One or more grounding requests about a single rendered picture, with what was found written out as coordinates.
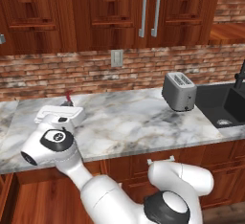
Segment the wooden drawer front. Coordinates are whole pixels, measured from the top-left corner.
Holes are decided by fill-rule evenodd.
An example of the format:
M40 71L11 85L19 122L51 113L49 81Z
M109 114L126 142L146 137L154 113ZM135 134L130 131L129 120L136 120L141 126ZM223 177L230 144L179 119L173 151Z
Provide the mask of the wooden drawer front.
M159 161L174 157L175 163L200 166L205 152L205 146L191 146L171 150L163 150L133 156L123 156L102 160L100 171L107 174L118 183L147 176L147 160Z

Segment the wooden shelf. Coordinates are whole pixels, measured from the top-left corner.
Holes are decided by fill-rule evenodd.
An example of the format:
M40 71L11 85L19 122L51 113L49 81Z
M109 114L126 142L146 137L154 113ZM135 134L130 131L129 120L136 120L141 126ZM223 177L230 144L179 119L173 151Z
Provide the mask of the wooden shelf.
M245 23L213 24L210 45L245 43Z

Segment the grey toaster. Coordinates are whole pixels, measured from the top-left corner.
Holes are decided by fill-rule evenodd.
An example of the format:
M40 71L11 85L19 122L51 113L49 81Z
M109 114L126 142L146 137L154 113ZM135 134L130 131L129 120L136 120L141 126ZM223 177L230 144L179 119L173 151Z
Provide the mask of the grey toaster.
M169 107L177 112L194 108L197 86L183 73L172 72L165 75L162 97Z

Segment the grey wall socket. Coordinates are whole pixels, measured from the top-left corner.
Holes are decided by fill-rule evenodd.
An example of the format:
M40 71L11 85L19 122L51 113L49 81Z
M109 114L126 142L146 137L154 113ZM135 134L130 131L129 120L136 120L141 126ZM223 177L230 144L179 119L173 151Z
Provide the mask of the grey wall socket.
M123 50L111 51L111 66L122 67L123 66Z

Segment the black sink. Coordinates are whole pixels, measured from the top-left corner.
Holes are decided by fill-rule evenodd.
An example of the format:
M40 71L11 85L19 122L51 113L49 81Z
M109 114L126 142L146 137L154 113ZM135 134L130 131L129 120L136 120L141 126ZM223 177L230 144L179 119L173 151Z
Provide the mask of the black sink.
M216 128L245 125L245 83L199 86L195 105Z

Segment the black tap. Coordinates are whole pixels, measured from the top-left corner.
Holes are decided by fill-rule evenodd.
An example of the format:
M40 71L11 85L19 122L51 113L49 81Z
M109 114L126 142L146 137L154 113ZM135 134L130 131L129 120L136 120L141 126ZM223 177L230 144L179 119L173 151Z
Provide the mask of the black tap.
M234 78L235 78L234 88L239 89L241 87L242 81L245 79L245 60L243 61L240 72L238 74L235 74Z

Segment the dark smoothie cup red top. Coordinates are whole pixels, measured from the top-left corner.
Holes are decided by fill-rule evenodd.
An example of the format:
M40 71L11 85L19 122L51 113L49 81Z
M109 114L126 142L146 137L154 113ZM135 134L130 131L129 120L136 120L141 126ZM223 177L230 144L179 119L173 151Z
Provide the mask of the dark smoothie cup red top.
M71 93L72 93L72 90L68 90L66 91L65 93L65 96L66 96L66 101L64 101L61 106L74 106L72 100L71 100Z

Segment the wooden base cupboard door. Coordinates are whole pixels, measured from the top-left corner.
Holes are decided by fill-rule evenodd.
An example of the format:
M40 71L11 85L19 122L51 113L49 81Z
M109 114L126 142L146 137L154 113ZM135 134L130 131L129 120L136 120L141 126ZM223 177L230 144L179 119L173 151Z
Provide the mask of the wooden base cupboard door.
M214 179L212 192L201 198L203 209L245 201L245 139L206 146L201 166Z
M56 168L16 172L19 191L11 224L94 224L75 184Z

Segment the wooden wall cupboard door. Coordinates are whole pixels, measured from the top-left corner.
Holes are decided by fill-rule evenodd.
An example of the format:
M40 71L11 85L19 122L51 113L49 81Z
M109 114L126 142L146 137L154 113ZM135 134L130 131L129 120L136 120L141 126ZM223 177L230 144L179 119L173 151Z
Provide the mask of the wooden wall cupboard door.
M147 41L146 2L145 37L139 37L143 0L73 0L77 48L100 51L144 48Z
M73 52L72 0L0 0L0 56Z
M151 36L155 0L148 4L148 47L207 44L218 0L161 0L157 37Z

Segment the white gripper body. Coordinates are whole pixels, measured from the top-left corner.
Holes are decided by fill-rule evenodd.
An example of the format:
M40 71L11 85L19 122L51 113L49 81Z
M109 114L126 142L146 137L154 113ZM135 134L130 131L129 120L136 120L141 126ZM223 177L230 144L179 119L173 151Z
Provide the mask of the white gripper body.
M85 111L82 107L45 105L38 111L34 122L40 123L49 114L69 118L73 125L80 125L85 119Z

